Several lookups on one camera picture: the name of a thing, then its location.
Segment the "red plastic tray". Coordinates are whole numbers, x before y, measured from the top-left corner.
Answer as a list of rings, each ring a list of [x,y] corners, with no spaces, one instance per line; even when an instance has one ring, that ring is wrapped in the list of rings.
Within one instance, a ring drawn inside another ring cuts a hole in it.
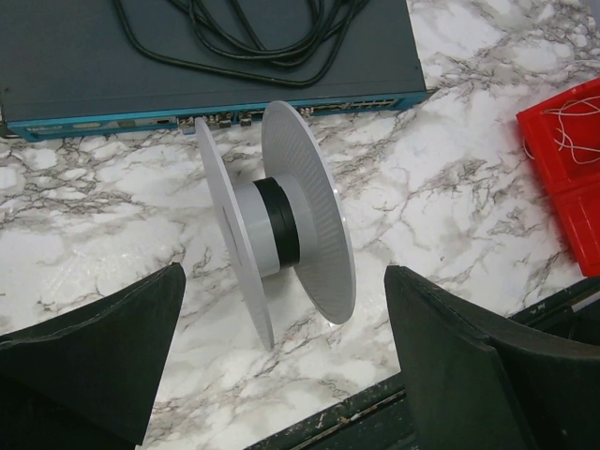
[[[599,275],[599,80],[571,87],[517,113],[581,273]]]

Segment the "grey cable spool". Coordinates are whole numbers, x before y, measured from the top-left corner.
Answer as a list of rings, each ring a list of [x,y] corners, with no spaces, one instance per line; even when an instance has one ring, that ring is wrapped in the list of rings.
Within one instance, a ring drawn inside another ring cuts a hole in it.
[[[348,321],[356,298],[350,232],[305,119],[287,102],[269,103],[261,128],[265,176],[238,186],[205,121],[194,124],[217,223],[264,348],[272,350],[275,341],[263,279],[288,268],[327,321]]]

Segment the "dark network switch box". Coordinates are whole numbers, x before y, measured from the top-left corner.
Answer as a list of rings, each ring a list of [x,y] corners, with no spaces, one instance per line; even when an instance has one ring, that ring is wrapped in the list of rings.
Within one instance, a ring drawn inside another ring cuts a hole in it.
[[[428,97],[403,1],[5,1],[1,134],[39,142],[407,110]]]

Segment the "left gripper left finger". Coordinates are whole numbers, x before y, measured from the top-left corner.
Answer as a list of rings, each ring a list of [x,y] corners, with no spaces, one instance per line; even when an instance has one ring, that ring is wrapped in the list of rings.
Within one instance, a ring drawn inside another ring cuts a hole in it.
[[[140,445],[186,288],[178,263],[1,337],[3,445]]]

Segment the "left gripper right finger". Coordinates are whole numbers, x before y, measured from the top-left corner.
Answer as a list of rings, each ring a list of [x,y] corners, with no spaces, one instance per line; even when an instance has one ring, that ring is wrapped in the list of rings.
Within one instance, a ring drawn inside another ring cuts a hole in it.
[[[421,448],[598,447],[597,304],[540,330],[404,266],[384,287]]]

